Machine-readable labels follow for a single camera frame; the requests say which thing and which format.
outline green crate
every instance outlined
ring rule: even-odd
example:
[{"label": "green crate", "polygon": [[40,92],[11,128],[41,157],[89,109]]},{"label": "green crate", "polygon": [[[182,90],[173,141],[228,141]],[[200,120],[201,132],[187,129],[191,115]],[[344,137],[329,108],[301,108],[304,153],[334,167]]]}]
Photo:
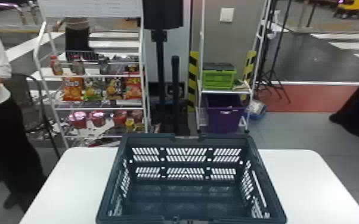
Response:
[{"label": "green crate", "polygon": [[230,90],[237,70],[229,63],[203,63],[203,88]]}]

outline black pants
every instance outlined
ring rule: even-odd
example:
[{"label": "black pants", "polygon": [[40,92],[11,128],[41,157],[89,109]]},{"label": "black pants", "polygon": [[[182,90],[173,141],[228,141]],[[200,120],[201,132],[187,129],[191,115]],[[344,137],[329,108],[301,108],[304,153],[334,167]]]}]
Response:
[{"label": "black pants", "polygon": [[73,61],[74,55],[81,55],[85,60],[97,61],[98,55],[89,47],[89,28],[73,30],[66,28],[66,57]]},{"label": "black pants", "polygon": [[0,179],[23,211],[46,180],[39,155],[26,137],[21,110],[12,98],[0,104]]}]

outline tripod stand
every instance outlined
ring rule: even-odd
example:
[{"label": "tripod stand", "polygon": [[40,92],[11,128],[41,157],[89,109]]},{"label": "tripod stand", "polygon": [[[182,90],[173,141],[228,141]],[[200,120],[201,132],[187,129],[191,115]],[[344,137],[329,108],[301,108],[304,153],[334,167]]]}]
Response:
[{"label": "tripod stand", "polygon": [[[271,13],[269,18],[266,18],[266,21],[265,21],[266,22],[266,27],[269,27],[270,29],[271,29],[271,25],[273,23],[273,14],[274,14],[274,11],[276,10],[277,1],[278,0],[273,2],[272,6],[271,6],[271,11],[273,13]],[[290,100],[290,98],[289,98],[289,96],[287,94],[287,91],[285,90],[284,86],[282,85],[280,79],[278,78],[277,73],[274,70],[274,68],[276,66],[278,53],[280,51],[280,45],[281,45],[281,41],[282,41],[283,35],[284,35],[285,24],[287,23],[287,20],[288,20],[291,1],[292,0],[288,0],[287,9],[286,9],[286,12],[285,12],[285,15],[284,15],[284,21],[283,21],[283,24],[281,26],[280,37],[278,39],[276,52],[274,53],[274,61],[273,61],[272,65],[271,65],[270,70],[268,70],[266,72],[263,72],[262,70],[264,69],[264,65],[265,65],[266,60],[267,60],[267,52],[268,52],[268,47],[269,47],[269,44],[270,44],[270,39],[267,36],[264,37],[264,40],[263,40],[264,41],[264,51],[263,51],[263,56],[262,56],[262,63],[259,66],[260,69],[259,69],[259,73],[258,73],[258,77],[257,77],[258,83],[257,83],[257,88],[256,88],[256,91],[268,90],[270,93],[271,93],[271,91],[270,91],[269,88],[273,88],[274,91],[277,93],[277,95],[280,97],[280,99],[282,99],[283,97],[278,91],[278,90],[281,90],[281,91],[284,92],[284,95],[287,98],[289,104],[291,103],[291,100]],[[278,86],[273,84],[273,80],[277,81]]]}]

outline red floor mat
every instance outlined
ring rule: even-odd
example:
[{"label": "red floor mat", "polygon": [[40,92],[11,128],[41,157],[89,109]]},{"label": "red floor mat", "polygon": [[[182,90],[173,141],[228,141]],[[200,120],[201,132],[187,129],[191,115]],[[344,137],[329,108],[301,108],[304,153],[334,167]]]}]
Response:
[{"label": "red floor mat", "polygon": [[269,112],[335,112],[338,111],[358,86],[334,85],[284,85],[289,104],[282,91],[280,99],[271,89],[262,91],[259,99],[267,104]]}]

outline light switch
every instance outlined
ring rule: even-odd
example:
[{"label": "light switch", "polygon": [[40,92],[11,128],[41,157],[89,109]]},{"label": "light switch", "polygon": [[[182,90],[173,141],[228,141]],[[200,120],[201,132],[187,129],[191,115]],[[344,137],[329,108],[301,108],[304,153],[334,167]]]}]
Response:
[{"label": "light switch", "polygon": [[234,8],[221,8],[220,21],[231,23],[234,19]]}]

